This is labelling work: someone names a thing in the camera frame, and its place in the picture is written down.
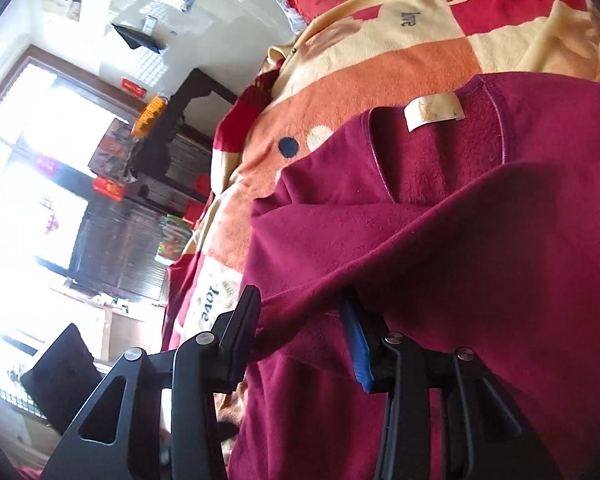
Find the maroon fleece garment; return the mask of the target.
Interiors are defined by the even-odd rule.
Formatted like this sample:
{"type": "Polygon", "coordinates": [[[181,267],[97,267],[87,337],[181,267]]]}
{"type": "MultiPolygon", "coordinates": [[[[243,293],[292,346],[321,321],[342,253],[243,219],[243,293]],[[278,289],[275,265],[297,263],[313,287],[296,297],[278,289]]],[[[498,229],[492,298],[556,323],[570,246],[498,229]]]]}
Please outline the maroon fleece garment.
{"type": "Polygon", "coordinates": [[[262,295],[233,479],[368,479],[384,401],[355,381],[346,292],[423,347],[468,347],[567,479],[600,457],[600,84],[475,76],[461,120],[346,122],[257,200],[262,295]]]}

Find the dark wooden cabinet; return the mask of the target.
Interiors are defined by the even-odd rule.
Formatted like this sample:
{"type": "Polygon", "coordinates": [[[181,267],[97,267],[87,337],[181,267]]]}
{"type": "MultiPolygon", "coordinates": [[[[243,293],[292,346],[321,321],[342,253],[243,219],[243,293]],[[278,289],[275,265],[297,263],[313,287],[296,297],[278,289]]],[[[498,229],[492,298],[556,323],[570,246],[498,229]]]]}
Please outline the dark wooden cabinet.
{"type": "Polygon", "coordinates": [[[133,151],[134,181],[122,200],[91,192],[68,267],[76,286],[120,300],[166,300],[166,268],[192,230],[186,211],[204,206],[209,195],[212,139],[186,125],[184,112],[209,96],[236,101],[235,93],[195,68],[133,151]]]}

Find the orange yellow box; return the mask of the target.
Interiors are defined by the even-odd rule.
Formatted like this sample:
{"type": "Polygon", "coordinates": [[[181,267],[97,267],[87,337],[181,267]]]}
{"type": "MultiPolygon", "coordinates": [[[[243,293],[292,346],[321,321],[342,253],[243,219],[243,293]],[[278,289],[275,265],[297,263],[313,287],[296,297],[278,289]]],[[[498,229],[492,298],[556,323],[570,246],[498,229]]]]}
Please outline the orange yellow box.
{"type": "Polygon", "coordinates": [[[131,130],[131,136],[137,139],[146,138],[168,105],[169,99],[163,94],[154,96],[137,117],[131,130]]]}

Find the black wall shelf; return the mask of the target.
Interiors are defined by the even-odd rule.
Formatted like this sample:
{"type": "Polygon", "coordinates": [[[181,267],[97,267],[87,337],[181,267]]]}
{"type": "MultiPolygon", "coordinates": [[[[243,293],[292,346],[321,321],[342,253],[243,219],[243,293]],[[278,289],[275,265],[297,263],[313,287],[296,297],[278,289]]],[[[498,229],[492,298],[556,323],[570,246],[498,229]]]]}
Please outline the black wall shelf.
{"type": "Polygon", "coordinates": [[[113,24],[112,28],[132,50],[146,48],[151,52],[161,54],[166,48],[163,42],[145,34],[139,29],[120,24],[113,24]]]}

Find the orange red cream blanket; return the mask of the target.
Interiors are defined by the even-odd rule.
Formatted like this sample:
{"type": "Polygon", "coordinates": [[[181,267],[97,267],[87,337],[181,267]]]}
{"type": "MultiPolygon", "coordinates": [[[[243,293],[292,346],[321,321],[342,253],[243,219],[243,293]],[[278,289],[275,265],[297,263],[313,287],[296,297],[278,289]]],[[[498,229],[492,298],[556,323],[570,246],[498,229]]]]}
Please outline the orange red cream blanket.
{"type": "Polygon", "coordinates": [[[501,72],[600,82],[600,0],[348,0],[268,50],[216,128],[210,195],[169,270],[162,348],[234,307],[252,202],[286,166],[364,110],[501,72]]]}

